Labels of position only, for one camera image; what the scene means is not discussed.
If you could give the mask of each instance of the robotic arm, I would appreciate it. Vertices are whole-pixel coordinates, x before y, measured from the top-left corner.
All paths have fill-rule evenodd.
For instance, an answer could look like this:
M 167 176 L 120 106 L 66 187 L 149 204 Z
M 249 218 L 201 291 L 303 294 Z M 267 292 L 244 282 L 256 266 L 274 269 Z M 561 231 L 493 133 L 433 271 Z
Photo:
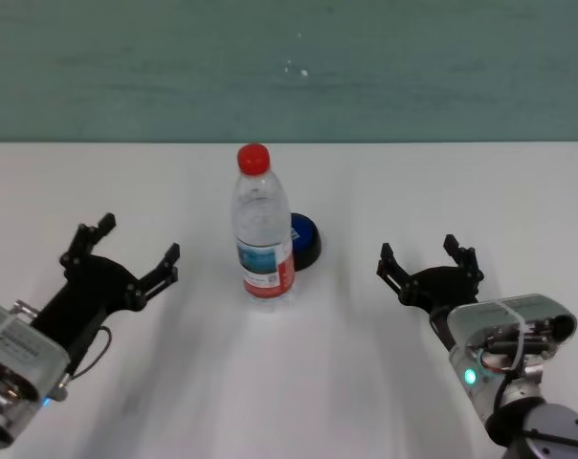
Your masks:
M 102 326 L 108 316 L 141 311 L 178 280 L 178 244 L 140 279 L 119 263 L 93 255 L 93 248 L 115 225 L 115 216 L 108 213 L 96 227 L 78 227 L 59 259 L 67 282 L 42 311 L 22 301 L 10 311 L 0 306 L 0 448 L 14 442 L 47 398 L 65 400 L 66 386 L 78 376 L 98 331 L 106 330 L 110 338 Z
M 384 244 L 377 274 L 400 302 L 424 310 L 449 361 L 503 459 L 578 459 L 578 413 L 548 404 L 544 364 L 576 329 L 576 317 L 544 295 L 478 302 L 484 279 L 475 250 L 447 235 L 457 266 L 408 275 Z

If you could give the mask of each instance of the bottle label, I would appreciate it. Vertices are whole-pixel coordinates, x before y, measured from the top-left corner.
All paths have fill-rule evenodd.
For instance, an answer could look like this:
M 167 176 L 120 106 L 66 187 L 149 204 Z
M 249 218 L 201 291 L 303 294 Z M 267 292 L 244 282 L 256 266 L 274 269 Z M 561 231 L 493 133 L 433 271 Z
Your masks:
M 239 239 L 236 244 L 247 292 L 269 298 L 289 290 L 295 277 L 291 235 L 274 246 L 250 246 Z

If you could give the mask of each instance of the green led light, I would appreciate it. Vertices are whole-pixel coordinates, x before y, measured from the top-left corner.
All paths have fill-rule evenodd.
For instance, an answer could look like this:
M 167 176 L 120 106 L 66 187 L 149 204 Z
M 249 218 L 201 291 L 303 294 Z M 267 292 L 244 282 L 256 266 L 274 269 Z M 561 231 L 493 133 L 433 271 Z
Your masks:
M 463 379 L 465 380 L 466 384 L 472 385 L 477 381 L 477 372 L 472 368 L 468 368 L 465 370 L 465 373 L 463 373 Z

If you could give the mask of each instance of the red bottle cap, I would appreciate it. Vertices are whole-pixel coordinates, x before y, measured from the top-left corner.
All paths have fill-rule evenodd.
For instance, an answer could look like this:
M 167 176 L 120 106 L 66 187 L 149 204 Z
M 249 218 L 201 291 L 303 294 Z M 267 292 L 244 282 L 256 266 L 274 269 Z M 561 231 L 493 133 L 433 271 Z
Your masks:
M 238 167 L 244 175 L 261 175 L 270 170 L 270 153 L 261 143 L 249 143 L 238 150 Z

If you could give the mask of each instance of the black cable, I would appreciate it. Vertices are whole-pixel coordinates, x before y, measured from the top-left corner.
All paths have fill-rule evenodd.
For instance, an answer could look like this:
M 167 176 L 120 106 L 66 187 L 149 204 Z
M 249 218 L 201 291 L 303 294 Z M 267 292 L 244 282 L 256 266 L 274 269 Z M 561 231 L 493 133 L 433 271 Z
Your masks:
M 493 401 L 494 413 L 498 411 L 498 409 L 500 409 L 501 397 L 503 396 L 503 393 L 506 391 L 506 387 L 508 387 L 508 384 L 510 384 L 511 381 L 512 375 L 510 373 L 506 373 L 503 375 L 503 381 L 501 382 L 500 387 L 498 387 L 498 391 L 496 392 L 496 398 Z
M 517 379 L 521 375 L 524 365 L 525 365 L 525 348 L 523 347 L 517 368 L 515 368 L 512 371 L 507 371 L 506 374 L 503 376 L 503 381 L 501 382 L 500 387 L 498 387 L 498 391 L 496 392 L 496 398 L 493 401 L 494 413 L 498 411 L 498 409 L 500 409 L 501 397 L 503 396 L 503 393 L 506 391 L 506 387 L 508 387 L 508 384 L 510 384 L 512 380 Z
M 559 445 L 567 445 L 569 447 L 578 448 L 578 440 L 573 438 L 560 437 L 557 435 L 551 435 L 549 433 L 541 433 L 537 430 L 524 430 L 521 435 L 525 438 L 531 438 L 533 440 L 544 440 L 550 443 L 557 443 Z
M 85 373 L 87 373 L 89 370 L 91 370 L 94 366 L 96 366 L 96 363 L 98 363 L 100 361 L 100 359 L 102 357 L 104 357 L 104 354 L 106 354 L 106 351 L 108 350 L 108 348 L 110 347 L 110 343 L 113 342 L 113 333 L 110 331 L 110 328 L 106 327 L 106 326 L 101 326 L 98 329 L 98 333 L 99 332 L 106 332 L 106 334 L 108 335 L 108 341 L 106 342 L 106 344 L 104 345 L 104 348 L 101 350 L 100 354 L 94 359 L 94 361 L 92 361 L 91 363 L 89 363 L 89 365 L 87 365 L 87 367 L 85 367 L 83 370 L 79 371 L 78 373 L 75 373 L 72 378 L 70 378 L 70 381 L 74 381 L 76 378 L 80 378 L 82 375 L 84 375 Z

